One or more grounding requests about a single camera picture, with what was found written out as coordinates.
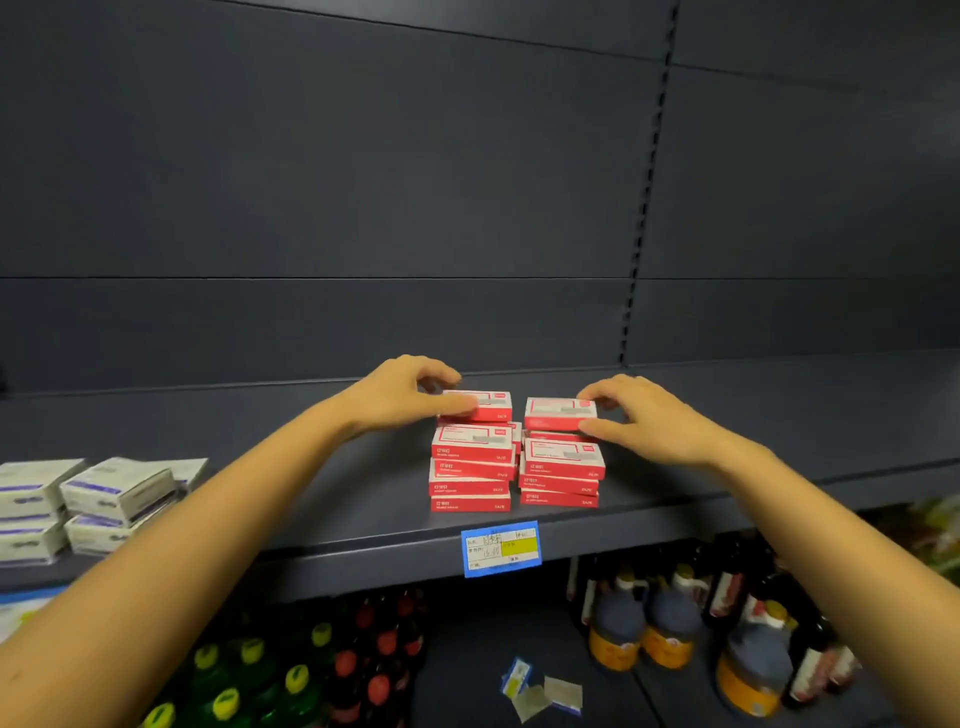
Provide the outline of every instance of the yellow bottle cap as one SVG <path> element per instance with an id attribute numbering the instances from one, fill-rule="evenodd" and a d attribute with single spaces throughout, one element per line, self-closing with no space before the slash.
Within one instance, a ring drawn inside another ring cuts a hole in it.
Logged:
<path id="1" fill-rule="evenodd" d="M 210 669 L 217 664 L 220 649 L 216 644 L 205 644 L 193 653 L 193 664 L 199 669 Z"/>
<path id="2" fill-rule="evenodd" d="M 303 689 L 306 688 L 306 684 L 310 682 L 310 670 L 307 669 L 306 665 L 296 665 L 287 670 L 287 679 L 286 679 L 287 692 L 291 695 L 296 695 L 298 692 L 303 692 Z"/>
<path id="3" fill-rule="evenodd" d="M 173 703 L 163 703 L 151 710 L 143 720 L 143 728 L 170 728 L 177 718 Z"/>
<path id="4" fill-rule="evenodd" d="M 310 633 L 310 641 L 315 647 L 323 647 L 329 644 L 330 639 L 333 637 L 333 627 L 330 626 L 330 622 L 322 621 L 316 627 L 313 628 L 313 631 Z"/>
<path id="5" fill-rule="evenodd" d="M 263 640 L 260 638 L 246 640 L 240 645 L 240 659 L 244 665 L 256 665 L 263 659 L 263 650 Z"/>
<path id="6" fill-rule="evenodd" d="M 779 619 L 780 621 L 786 621 L 786 607 L 780 604 L 778 601 L 773 601 L 772 599 L 767 600 L 767 616 L 772 619 Z"/>
<path id="7" fill-rule="evenodd" d="M 240 693 L 236 688 L 227 688 L 213 700 L 213 717 L 230 720 L 240 710 Z"/>

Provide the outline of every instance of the red bottle cap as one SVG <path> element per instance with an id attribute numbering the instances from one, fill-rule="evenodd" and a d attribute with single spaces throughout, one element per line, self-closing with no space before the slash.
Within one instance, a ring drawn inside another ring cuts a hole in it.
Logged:
<path id="1" fill-rule="evenodd" d="M 381 655 L 392 655 L 396 652 L 396 632 L 381 632 L 376 638 L 376 651 Z"/>
<path id="2" fill-rule="evenodd" d="M 410 617 L 417 607 L 417 602 L 410 595 L 400 595 L 396 601 L 396 613 L 401 617 Z"/>
<path id="3" fill-rule="evenodd" d="M 390 679 L 386 675 L 376 675 L 367 684 L 367 698 L 373 705 L 383 705 L 390 697 Z"/>
<path id="4" fill-rule="evenodd" d="M 364 604 L 357 610 L 357 629 L 370 629 L 376 610 L 370 604 Z"/>
<path id="5" fill-rule="evenodd" d="M 345 649 L 337 653 L 337 659 L 334 662 L 333 670 L 338 677 L 347 677 L 357 669 L 357 656 L 351 649 Z"/>

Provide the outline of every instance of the blue price tag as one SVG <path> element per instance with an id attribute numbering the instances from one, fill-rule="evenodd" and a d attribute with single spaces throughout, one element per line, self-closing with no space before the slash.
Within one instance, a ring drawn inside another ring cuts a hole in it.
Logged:
<path id="1" fill-rule="evenodd" d="M 528 569 L 543 563 L 540 527 L 536 521 L 461 531 L 460 539 L 467 578 Z"/>

